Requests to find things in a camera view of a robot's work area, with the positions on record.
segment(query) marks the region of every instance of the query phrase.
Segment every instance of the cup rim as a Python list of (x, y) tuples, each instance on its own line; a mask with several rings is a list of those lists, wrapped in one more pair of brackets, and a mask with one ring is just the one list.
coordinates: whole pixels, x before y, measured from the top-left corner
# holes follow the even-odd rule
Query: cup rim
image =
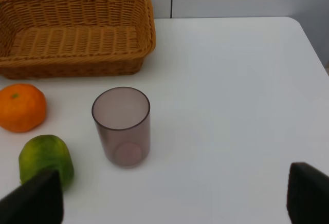
[[(136, 91), (140, 92), (140, 93), (146, 98), (146, 100), (147, 100), (147, 102), (148, 102), (149, 110), (148, 110), (147, 114), (145, 115), (145, 117), (144, 117), (140, 122), (138, 122), (136, 125), (133, 125), (133, 126), (131, 126), (131, 127), (127, 127), (127, 128), (123, 128), (123, 129), (114, 129), (114, 128), (110, 128), (110, 127), (104, 126), (104, 125), (102, 125), (101, 123), (98, 122), (98, 120), (95, 118), (95, 115), (94, 115), (94, 107), (95, 107), (95, 104), (96, 104), (97, 100), (98, 100), (103, 94), (105, 94), (106, 92), (109, 92), (109, 91), (111, 91), (111, 90), (119, 89), (119, 88), (133, 89), (133, 90), (136, 90)], [(104, 128), (104, 129), (107, 129), (107, 130), (122, 131), (122, 130), (129, 130), (129, 129), (132, 129), (132, 128), (135, 128), (135, 127), (139, 126), (139, 125), (140, 125), (141, 123), (143, 123), (144, 120), (146, 120), (146, 118), (149, 116), (149, 114), (150, 114), (150, 110), (151, 110), (151, 104), (150, 104), (150, 101), (149, 101), (148, 97), (147, 97), (143, 92), (141, 92), (139, 89), (135, 89), (135, 88), (132, 88), (132, 87), (122, 86), (122, 87), (115, 87), (115, 88), (108, 89), (107, 91), (104, 91), (102, 94), (100, 94), (100, 95), (95, 99), (95, 101), (94, 101), (94, 103), (93, 103), (93, 106), (92, 106), (92, 116), (93, 116), (94, 121), (95, 121), (100, 127)]]

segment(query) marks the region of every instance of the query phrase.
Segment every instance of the table surface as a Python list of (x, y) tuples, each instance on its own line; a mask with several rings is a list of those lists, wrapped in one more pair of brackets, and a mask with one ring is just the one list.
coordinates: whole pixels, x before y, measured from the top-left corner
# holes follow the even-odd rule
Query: table surface
[[(290, 223), (290, 164), (329, 173), (329, 77), (299, 23), (155, 24), (157, 47), (133, 76), (24, 81), (46, 95), (48, 118), (25, 134), (0, 130), (0, 197), (19, 186), (25, 142), (54, 134), (76, 170), (64, 224)], [(130, 170), (106, 160), (91, 115), (95, 98), (117, 86), (151, 101), (151, 152)]]

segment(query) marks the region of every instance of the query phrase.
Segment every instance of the woven basket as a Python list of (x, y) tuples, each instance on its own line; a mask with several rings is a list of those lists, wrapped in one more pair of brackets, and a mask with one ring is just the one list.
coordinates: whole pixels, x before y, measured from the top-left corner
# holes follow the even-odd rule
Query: woven basket
[(155, 48), (151, 0), (0, 0), (0, 74), (134, 74)]

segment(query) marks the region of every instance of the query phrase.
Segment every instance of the green-yellow fruit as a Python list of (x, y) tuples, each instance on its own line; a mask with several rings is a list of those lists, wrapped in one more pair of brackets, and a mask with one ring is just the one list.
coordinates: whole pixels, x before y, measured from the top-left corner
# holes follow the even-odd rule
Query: green-yellow fruit
[(19, 156), (21, 183), (42, 170), (58, 170), (62, 189), (66, 189), (74, 177), (70, 153), (64, 141), (54, 135), (41, 135), (28, 141)]

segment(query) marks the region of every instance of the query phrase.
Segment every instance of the orange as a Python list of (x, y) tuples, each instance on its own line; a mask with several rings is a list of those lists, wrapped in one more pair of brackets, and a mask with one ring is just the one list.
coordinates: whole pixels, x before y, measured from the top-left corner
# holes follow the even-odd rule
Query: orange
[(14, 133), (27, 132), (46, 118), (46, 98), (30, 84), (0, 90), (0, 126)]

